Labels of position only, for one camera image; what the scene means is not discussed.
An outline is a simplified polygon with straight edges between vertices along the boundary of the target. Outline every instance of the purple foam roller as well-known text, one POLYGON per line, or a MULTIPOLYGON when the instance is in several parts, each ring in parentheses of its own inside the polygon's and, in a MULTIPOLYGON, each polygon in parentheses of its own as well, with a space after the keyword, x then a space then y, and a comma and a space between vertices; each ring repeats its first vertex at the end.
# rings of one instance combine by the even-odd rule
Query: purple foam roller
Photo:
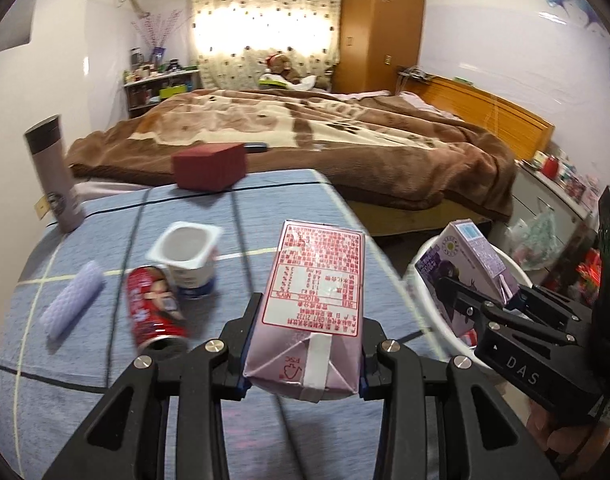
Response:
POLYGON ((104 283, 102 269, 95 261, 86 264, 40 316, 51 339, 57 339, 104 283))

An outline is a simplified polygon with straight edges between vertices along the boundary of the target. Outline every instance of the brown blanket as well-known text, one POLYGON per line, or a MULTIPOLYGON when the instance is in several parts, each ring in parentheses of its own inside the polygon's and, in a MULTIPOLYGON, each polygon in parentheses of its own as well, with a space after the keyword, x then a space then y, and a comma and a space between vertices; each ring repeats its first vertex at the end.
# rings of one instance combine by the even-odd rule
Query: brown blanket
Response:
POLYGON ((399 97, 197 90, 76 140, 67 161, 76 176, 159 186, 174 182, 177 150, 254 141, 271 149, 248 155, 248 171, 313 168, 348 200, 418 210, 447 197, 493 219, 512 212, 512 150, 479 126, 399 97))

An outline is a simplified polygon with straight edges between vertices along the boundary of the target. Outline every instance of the white bucket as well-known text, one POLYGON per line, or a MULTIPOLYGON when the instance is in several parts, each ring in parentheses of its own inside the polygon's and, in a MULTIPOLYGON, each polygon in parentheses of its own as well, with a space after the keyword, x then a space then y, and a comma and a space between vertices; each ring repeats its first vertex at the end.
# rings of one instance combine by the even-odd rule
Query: white bucket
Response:
MULTIPOLYGON (((416 262, 431 248, 437 239, 438 237, 435 236, 434 238, 427 240, 416 253, 416 256, 414 256, 414 259, 409 265, 405 275, 405 279, 407 281, 406 288, 412 299, 415 300, 415 305, 421 310, 422 316, 428 320, 432 328, 436 332, 439 332, 442 336, 442 340, 448 346, 449 354, 452 356, 464 355, 469 357, 485 374, 496 378, 496 372, 483 363, 478 357, 476 357, 474 355, 474 351, 471 350, 463 341, 457 338, 451 331, 450 326, 447 324, 444 317, 440 314, 440 311, 436 307, 427 285, 425 285, 421 275, 416 270, 416 262)), ((509 269, 512 276, 516 278, 519 285, 532 285, 531 280, 516 262, 514 262, 507 254, 503 253, 499 248, 494 247, 494 250, 498 253, 498 256, 505 264, 505 267, 509 269)))
POLYGON ((213 225, 174 222, 147 253, 149 260, 167 266, 179 299, 196 300, 213 291, 216 242, 222 231, 213 225))

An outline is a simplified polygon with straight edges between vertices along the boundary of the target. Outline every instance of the polka dot curtain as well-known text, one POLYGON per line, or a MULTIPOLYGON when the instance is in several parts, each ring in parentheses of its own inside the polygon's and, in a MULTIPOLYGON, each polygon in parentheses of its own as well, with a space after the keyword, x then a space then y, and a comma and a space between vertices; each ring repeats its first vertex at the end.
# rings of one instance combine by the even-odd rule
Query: polka dot curtain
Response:
POLYGON ((272 54, 301 76, 338 62, 341 0, 192 0, 194 46, 206 88, 258 87, 272 54))

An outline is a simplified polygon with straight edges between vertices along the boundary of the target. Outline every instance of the plastic bag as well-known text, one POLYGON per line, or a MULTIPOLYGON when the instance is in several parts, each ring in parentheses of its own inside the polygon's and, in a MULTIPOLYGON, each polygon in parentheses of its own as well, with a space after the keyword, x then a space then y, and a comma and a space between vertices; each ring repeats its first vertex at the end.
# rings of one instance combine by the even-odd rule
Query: plastic bag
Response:
POLYGON ((518 220, 509 228, 512 260, 522 270, 539 270, 553 263, 562 245, 556 238, 553 209, 547 208, 528 222, 518 220))

